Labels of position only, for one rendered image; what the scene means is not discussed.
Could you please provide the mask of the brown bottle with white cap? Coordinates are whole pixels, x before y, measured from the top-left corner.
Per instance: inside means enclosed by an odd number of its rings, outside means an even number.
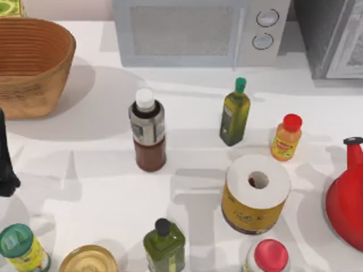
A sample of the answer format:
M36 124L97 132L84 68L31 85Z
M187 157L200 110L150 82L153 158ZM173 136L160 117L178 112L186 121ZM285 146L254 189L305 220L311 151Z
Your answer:
M137 165L146 172L166 163L165 110L149 88L140 88L128 109Z

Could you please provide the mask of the olive oil bottle green cap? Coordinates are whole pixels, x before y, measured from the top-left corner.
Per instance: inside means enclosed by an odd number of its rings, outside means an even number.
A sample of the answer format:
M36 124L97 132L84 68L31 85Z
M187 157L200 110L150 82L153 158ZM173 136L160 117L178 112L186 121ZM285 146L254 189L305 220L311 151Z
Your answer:
M244 136L251 104L250 98L244 92L246 84L245 78L236 78L235 90L223 102L220 138L227 146L239 143Z

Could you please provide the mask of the white paper roll yellow wrap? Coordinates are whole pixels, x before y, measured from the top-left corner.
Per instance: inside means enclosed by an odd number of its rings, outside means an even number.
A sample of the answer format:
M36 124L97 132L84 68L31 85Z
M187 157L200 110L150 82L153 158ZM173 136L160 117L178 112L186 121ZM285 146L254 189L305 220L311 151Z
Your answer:
M235 159L227 169L221 209L235 230L257 235L277 222L291 190L284 166L259 154Z

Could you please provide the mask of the pale microwave oven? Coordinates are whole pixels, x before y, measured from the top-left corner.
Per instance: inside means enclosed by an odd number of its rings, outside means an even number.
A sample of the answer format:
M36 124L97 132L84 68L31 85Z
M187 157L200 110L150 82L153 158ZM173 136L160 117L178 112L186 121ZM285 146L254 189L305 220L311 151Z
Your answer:
M277 58L291 0L112 0L121 63L126 67L255 67ZM271 27L256 22L275 9ZM269 33L273 45L252 39Z

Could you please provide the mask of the orange bottle with red cap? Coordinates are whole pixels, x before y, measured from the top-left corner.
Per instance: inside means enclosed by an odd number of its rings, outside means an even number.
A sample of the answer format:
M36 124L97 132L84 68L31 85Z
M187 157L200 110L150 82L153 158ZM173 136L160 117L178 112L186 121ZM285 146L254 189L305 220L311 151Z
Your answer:
M302 119L299 115L289 113L276 129L276 135L270 146L271 155L278 161L290 160L302 135Z

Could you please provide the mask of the green bottle with black cap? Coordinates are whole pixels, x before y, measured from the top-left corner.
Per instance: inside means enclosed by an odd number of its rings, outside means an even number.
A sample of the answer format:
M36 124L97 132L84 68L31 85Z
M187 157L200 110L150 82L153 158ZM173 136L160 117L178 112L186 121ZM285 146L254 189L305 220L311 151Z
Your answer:
M185 267L185 236L166 218L155 221L143 238L150 272L182 272Z

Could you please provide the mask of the round microwave knob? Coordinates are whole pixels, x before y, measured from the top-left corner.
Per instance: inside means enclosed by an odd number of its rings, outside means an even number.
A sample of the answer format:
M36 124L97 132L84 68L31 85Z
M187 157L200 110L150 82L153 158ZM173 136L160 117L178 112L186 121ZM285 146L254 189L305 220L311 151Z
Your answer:
M261 27L271 27L279 20L279 13L270 8L268 10L260 11L256 17L256 22Z
M252 39L252 46L256 50L266 50L266 49L270 48L273 45L273 43L274 43L273 36L266 32L264 32L260 35L256 35Z

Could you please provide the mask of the jar with red lid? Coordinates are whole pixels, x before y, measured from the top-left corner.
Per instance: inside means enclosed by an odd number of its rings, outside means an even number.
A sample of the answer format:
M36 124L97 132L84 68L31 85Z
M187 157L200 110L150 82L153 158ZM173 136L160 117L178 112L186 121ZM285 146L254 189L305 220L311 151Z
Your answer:
M249 248L240 272L290 272L288 250L278 240L261 240Z

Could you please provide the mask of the brown woven basket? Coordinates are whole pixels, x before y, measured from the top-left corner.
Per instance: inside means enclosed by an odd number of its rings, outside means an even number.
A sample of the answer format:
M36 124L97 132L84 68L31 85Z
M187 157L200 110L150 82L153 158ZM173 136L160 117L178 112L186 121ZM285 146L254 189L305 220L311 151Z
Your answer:
M65 88L76 40L65 27L35 18L0 18L0 108L6 118L52 113Z

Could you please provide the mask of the red jug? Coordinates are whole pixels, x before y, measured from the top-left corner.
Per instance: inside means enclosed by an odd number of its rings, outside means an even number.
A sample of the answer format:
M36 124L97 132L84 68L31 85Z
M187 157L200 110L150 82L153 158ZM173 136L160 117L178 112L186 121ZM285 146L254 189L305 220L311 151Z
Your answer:
M326 214L336 233L363 252L363 137L349 137L343 143L347 169L327 190Z

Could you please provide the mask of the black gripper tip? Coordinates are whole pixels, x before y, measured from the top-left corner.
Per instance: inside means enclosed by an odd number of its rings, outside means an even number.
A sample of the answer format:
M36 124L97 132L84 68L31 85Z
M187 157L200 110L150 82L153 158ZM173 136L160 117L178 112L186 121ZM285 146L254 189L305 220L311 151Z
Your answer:
M8 150L5 114L0 108L0 197L11 197L20 185Z

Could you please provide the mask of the grey cabinet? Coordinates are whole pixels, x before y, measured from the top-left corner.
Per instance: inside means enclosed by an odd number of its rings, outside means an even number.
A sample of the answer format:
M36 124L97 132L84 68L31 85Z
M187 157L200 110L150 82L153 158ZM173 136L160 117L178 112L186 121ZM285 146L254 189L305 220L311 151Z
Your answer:
M363 79L363 0L294 0L313 79Z

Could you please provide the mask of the yellow can with green lid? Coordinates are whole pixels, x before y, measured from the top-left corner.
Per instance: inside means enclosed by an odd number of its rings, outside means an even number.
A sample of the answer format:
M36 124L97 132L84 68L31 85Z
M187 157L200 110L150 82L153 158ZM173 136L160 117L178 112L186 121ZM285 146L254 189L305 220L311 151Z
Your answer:
M49 272L50 256L25 224L12 224L0 232L0 254L17 272Z

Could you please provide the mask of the green patterned box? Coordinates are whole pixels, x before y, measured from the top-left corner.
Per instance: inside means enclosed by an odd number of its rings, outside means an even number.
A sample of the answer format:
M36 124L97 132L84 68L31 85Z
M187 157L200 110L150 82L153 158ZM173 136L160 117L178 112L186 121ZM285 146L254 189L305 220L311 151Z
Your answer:
M24 0L0 0L0 17L23 17L27 16Z

